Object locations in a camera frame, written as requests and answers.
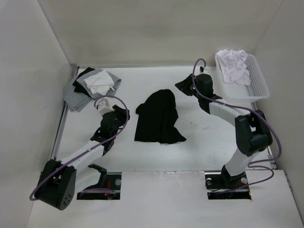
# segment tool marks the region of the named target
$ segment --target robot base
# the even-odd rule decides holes
[[[236,189],[247,184],[247,176],[245,173],[238,175],[237,177],[227,179],[225,173],[221,171],[205,172],[205,186],[208,190],[209,200],[250,200],[251,193],[249,187],[238,189],[232,192],[226,192],[230,189]]]

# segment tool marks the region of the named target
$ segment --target black cloth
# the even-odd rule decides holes
[[[86,73],[89,73],[89,72],[91,72],[93,70],[95,70],[95,69],[88,67],[87,69],[84,70],[84,72],[81,72],[78,75],[77,79],[80,78],[82,75],[85,75]],[[85,95],[91,97],[90,94],[86,91],[86,89],[84,89],[83,86],[79,82],[77,82],[76,80],[73,83],[73,86],[75,86],[74,92],[76,92],[76,93],[82,93],[82,94],[85,94]]]
[[[175,96],[169,89],[153,93],[144,104],[137,107],[139,115],[135,141],[173,144],[186,139],[174,127],[179,117]]]

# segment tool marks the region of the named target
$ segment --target white wall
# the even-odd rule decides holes
[[[258,102],[283,145],[287,171],[304,218],[304,1],[285,0],[255,50],[271,96]]]
[[[283,0],[39,0],[69,61],[87,66],[215,64],[256,48]]]
[[[37,0],[0,0],[0,227],[25,227],[70,65]]]

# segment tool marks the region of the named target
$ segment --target gray cloth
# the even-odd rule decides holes
[[[76,79],[77,77],[74,77],[67,84],[63,93],[63,99],[72,111],[79,112],[84,108],[85,105],[87,105],[92,100],[92,98],[85,94],[74,92],[75,87],[73,86],[73,83]]]
[[[86,73],[85,75],[82,75],[81,77],[79,77],[77,79],[77,82],[79,84],[82,85],[82,87],[89,93],[89,95],[91,96],[91,98],[93,99],[96,99],[98,97],[100,97],[100,94],[92,94],[91,90],[87,88],[87,85],[85,83],[85,79],[90,77],[90,76],[93,76],[93,75],[96,75],[97,73],[103,71],[103,69],[96,69],[96,70],[93,70],[93,71],[90,71],[89,73]],[[106,93],[106,95],[112,95],[114,96],[115,93],[116,93],[116,90],[118,89],[119,85],[120,85],[120,82],[121,82],[121,79],[116,77],[115,75],[113,75],[112,73],[108,72],[109,76],[112,78],[113,82],[114,82],[114,86],[113,86],[113,89],[109,89],[109,91]]]

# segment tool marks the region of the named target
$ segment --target white enclosure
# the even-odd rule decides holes
[[[238,200],[212,203],[198,199],[197,188],[201,186],[193,182],[194,195],[183,195],[176,203],[173,198],[167,201],[168,193],[161,192],[158,200],[163,202],[163,208],[155,214],[152,210],[156,207],[155,196],[141,195],[139,199],[151,207],[143,211],[134,207],[134,213],[140,213],[141,219],[130,224],[143,227],[144,222],[153,219],[150,227],[223,227],[227,215],[236,218],[238,214],[233,211],[225,214],[223,210],[217,213],[214,204],[221,204],[227,209],[225,212],[239,207],[237,210],[247,227],[254,224],[303,227],[296,209],[297,206],[303,217],[303,11],[303,0],[0,0],[0,227],[77,227],[76,224],[83,227],[80,224],[85,224],[91,216],[94,222],[103,220],[102,213],[94,216],[95,212],[90,214],[90,211],[97,209],[111,214],[116,208],[121,212],[129,208],[128,204],[132,203],[129,196],[134,189],[128,186],[134,188],[139,184],[137,178],[147,178],[147,182],[151,178],[155,184],[168,188],[166,182],[138,171],[156,171],[157,176],[158,171],[220,169],[235,150],[233,127],[204,113],[194,97],[174,90],[174,84],[190,74],[199,57],[206,59],[210,74],[215,74],[214,54],[221,49],[243,49],[256,56],[268,82],[270,98],[243,105],[257,105],[277,131],[283,156],[276,162],[286,172],[289,182],[283,171],[275,171],[274,179],[252,187],[257,196],[252,203]],[[109,70],[123,79],[117,95],[130,107],[130,125],[116,139],[112,153],[99,162],[109,171],[127,171],[123,173],[127,181],[123,186],[126,198],[102,206],[75,200],[64,214],[54,212],[56,223],[47,226],[44,222],[49,220],[52,208],[35,202],[31,213],[33,203],[28,196],[54,146],[64,105],[63,90],[71,79],[71,64],[80,68],[112,67]],[[142,97],[136,97],[134,85],[143,93]],[[162,88],[170,88],[175,94],[180,116],[176,127],[187,141],[172,146],[134,143],[137,123],[134,109],[149,94]],[[68,113],[59,158],[81,147],[96,130],[100,116],[90,105],[78,114]],[[82,134],[71,127],[73,121],[79,120],[85,129]],[[271,149],[276,155],[275,143]],[[260,158],[267,156],[268,151],[260,154]],[[198,173],[184,175],[193,180],[203,178]],[[257,170],[248,173],[253,179],[268,175]],[[175,178],[171,180],[173,186],[178,185],[179,177]],[[184,186],[180,190],[192,192]],[[174,191],[178,197],[180,192],[176,188]],[[193,214],[181,209],[186,202],[189,202],[186,209]],[[200,204],[213,210],[201,208]],[[167,210],[178,212],[176,208],[180,213],[167,213]],[[253,213],[244,214],[242,209],[252,209]],[[62,219],[64,215],[68,217],[66,220]],[[212,218],[210,223],[206,222],[208,218]],[[121,217],[115,224],[107,220],[100,225],[115,227],[126,221]],[[230,225],[239,227],[239,223]]]

